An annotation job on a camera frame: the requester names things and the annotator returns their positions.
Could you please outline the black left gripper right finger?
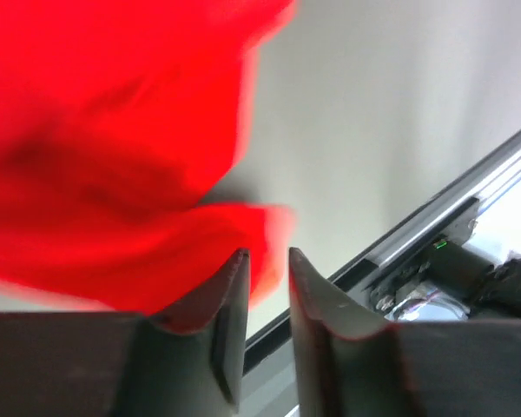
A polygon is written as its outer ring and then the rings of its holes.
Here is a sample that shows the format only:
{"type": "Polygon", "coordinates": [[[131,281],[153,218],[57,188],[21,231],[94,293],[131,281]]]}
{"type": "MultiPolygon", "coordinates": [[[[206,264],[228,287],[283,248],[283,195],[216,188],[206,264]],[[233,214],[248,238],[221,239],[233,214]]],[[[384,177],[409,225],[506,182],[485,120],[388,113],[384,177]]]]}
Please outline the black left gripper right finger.
{"type": "Polygon", "coordinates": [[[288,263],[302,415],[521,416],[521,319],[389,321],[288,263]]]}

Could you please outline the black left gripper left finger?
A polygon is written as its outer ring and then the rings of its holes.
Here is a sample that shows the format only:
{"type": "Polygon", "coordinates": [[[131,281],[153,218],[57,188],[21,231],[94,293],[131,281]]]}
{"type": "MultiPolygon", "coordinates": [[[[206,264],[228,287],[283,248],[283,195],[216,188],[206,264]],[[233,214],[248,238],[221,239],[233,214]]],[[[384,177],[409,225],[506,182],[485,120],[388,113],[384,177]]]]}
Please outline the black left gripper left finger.
{"type": "Polygon", "coordinates": [[[158,314],[0,312],[0,416],[232,416],[250,258],[158,314]]]}

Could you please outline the bright red t-shirt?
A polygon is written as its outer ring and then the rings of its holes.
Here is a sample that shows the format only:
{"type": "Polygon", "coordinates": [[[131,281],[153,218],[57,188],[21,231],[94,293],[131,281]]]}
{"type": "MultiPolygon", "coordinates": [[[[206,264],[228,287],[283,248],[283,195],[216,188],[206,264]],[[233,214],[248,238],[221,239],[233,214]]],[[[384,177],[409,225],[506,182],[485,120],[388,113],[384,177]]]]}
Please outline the bright red t-shirt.
{"type": "Polygon", "coordinates": [[[290,210],[203,198],[244,156],[292,1],[0,1],[0,288],[152,314],[237,249],[280,284],[290,210]]]}

